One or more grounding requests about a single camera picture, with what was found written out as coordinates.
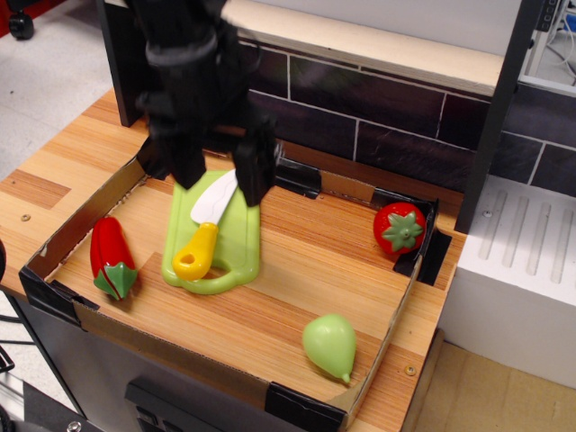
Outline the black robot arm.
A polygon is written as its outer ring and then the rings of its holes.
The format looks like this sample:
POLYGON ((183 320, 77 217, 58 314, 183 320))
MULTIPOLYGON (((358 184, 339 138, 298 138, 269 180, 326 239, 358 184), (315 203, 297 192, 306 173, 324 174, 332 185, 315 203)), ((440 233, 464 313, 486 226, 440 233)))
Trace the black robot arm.
POLYGON ((206 171, 206 149, 229 153, 248 206, 275 183, 280 149, 274 118, 248 99, 249 63, 222 1, 130 1, 161 87, 142 93, 148 142, 165 173, 185 189, 206 171))

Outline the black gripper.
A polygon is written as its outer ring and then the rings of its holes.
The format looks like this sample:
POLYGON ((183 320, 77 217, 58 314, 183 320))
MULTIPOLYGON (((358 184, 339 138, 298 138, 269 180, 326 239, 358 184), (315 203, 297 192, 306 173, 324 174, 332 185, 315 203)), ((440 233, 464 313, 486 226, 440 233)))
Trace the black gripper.
POLYGON ((148 116, 148 146, 184 189, 206 172, 204 146, 232 152, 238 186, 248 207, 275 184, 278 146, 272 118, 248 100, 249 64, 234 26, 149 26, 146 60, 162 88, 144 92, 137 106, 148 116), (241 128, 239 139, 218 138, 215 127, 241 128))

